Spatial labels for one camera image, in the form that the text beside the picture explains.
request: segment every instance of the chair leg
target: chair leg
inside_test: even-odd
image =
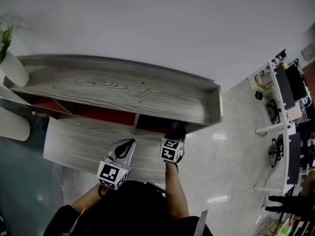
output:
[[[279,154],[277,154],[276,159],[275,159],[275,163],[273,165],[271,165],[271,168],[274,168],[277,164],[278,161],[280,161],[281,157],[279,158]]]
[[[281,109],[278,109],[274,99],[271,99],[270,102],[272,102],[274,105],[272,106],[270,104],[267,104],[267,107],[270,107],[275,112],[274,117],[270,121],[274,122],[276,120],[276,118],[278,118],[278,122],[277,123],[280,123],[279,112],[281,112]]]
[[[278,141],[276,139],[275,139],[275,144],[276,144],[277,150],[279,150],[279,144],[278,144]]]

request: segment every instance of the shelf board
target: shelf board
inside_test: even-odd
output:
[[[14,92],[204,125],[221,120],[220,96],[213,95],[220,87],[205,78],[86,56],[30,56],[20,61],[30,80],[23,88],[8,85]]]
[[[60,114],[50,119],[44,158],[64,166],[97,173],[110,146],[122,139],[137,142],[129,180],[165,182],[165,163],[159,157],[162,134],[137,131],[132,126]]]

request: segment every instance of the white vase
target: white vase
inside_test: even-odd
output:
[[[0,136],[26,141],[30,133],[28,120],[0,107]]]
[[[22,63],[10,52],[6,51],[5,58],[0,64],[0,68],[14,84],[24,87],[30,79],[28,72]]]

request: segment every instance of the black chair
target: black chair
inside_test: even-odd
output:
[[[267,107],[270,107],[271,109],[273,109],[273,111],[275,112],[274,117],[271,119],[271,122],[274,122],[276,120],[276,118],[278,118],[278,123],[280,123],[280,116],[279,113],[281,112],[281,109],[279,109],[276,105],[276,102],[274,99],[271,100],[271,103],[273,103],[274,105],[270,105],[267,104]]]
[[[307,140],[303,140],[303,147],[301,147],[301,155],[304,155],[303,158],[300,160],[300,167],[303,168],[303,170],[306,170],[307,165],[310,167],[313,166],[313,161],[315,157],[315,147],[312,143],[309,147],[307,147]]]
[[[280,134],[278,136],[278,139],[272,139],[272,141],[275,142],[277,151],[271,151],[268,154],[269,155],[276,154],[277,156],[275,159],[275,163],[273,165],[271,165],[271,168],[275,167],[277,162],[281,160],[281,157],[284,156],[284,136],[283,136],[283,134]]]

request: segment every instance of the wooden shelf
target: wooden shelf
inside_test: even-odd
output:
[[[89,106],[80,103],[66,102],[21,92],[17,92],[16,94],[29,102],[30,105],[38,108],[40,111],[47,113],[54,118],[58,118],[59,116],[57,113],[54,113],[55,111],[59,113],[104,120],[130,126],[133,126],[135,122],[136,114],[134,113]]]
[[[220,87],[205,78],[87,56],[29,56],[20,61],[30,80],[23,88],[8,85],[14,92],[203,125],[221,121],[220,93],[214,95]]]
[[[113,143],[134,138],[137,145],[128,179],[165,182],[165,163],[158,156],[163,134],[137,131],[132,135],[131,131],[132,126],[128,125],[60,114],[59,120],[51,118],[49,121],[43,156],[64,166],[96,174],[100,160]]]

